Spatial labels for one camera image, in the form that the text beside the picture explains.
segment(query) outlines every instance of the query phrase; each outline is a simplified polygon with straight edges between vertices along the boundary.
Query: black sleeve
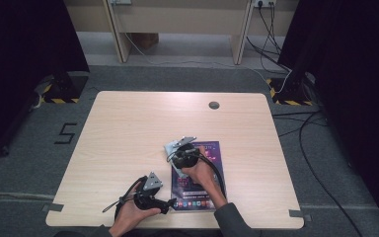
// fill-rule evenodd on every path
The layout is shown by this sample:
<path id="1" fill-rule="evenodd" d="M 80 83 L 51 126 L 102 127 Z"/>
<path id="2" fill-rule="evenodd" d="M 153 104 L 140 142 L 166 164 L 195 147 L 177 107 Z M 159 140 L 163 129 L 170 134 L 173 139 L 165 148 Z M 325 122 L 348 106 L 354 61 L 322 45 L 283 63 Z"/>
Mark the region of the black sleeve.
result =
<path id="1" fill-rule="evenodd" d="M 101 225 L 90 237 L 113 237 L 106 226 Z"/>
<path id="2" fill-rule="evenodd" d="M 214 212 L 214 216 L 224 237 L 258 236 L 258 234 L 246 224 L 234 203 L 227 203 L 221 206 Z"/>

